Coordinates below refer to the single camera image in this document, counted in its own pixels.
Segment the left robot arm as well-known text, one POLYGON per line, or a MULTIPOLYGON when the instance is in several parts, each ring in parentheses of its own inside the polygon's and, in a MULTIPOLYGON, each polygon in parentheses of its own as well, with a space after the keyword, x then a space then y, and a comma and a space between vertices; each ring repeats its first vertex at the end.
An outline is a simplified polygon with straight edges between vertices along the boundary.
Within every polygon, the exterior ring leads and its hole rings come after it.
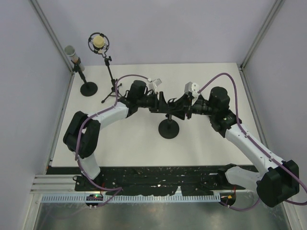
POLYGON ((179 125, 172 119, 174 116, 162 93, 149 92, 145 82, 135 80, 128 95, 118 99, 114 106, 97 114, 88 115, 82 111, 74 114, 63 143, 75 154, 81 173, 87 178, 86 185, 93 191, 102 187, 101 170, 94 151, 98 144, 100 131, 108 125, 125 119, 137 112, 138 108, 148 108, 150 112, 166 114, 166 119, 158 126, 159 134, 166 139, 173 139, 179 134, 179 125))

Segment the black round-base mic stand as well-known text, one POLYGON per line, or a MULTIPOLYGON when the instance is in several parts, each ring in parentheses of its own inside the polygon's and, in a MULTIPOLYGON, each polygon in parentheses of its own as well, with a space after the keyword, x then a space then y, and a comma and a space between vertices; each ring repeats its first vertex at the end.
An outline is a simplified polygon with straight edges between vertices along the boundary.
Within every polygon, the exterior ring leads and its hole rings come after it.
POLYGON ((179 134, 179 125, 172 119, 172 115, 166 115, 166 119, 158 126, 159 134, 165 139, 173 139, 179 134))

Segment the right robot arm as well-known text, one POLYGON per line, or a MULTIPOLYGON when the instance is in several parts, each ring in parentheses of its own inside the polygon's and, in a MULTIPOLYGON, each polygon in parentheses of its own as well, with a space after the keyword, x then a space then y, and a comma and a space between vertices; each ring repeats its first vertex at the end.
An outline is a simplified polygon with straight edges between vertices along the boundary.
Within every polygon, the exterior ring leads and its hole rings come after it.
POLYGON ((221 188, 239 185, 256 193, 269 207, 298 194, 298 165, 293 160, 284 161, 254 139, 230 110, 229 103, 230 97, 223 87, 212 88, 208 100, 192 90, 178 100, 168 101, 170 108, 182 112, 184 117, 207 115, 212 128, 234 144, 256 167, 257 171, 252 172, 236 165, 225 166, 217 177, 221 188))

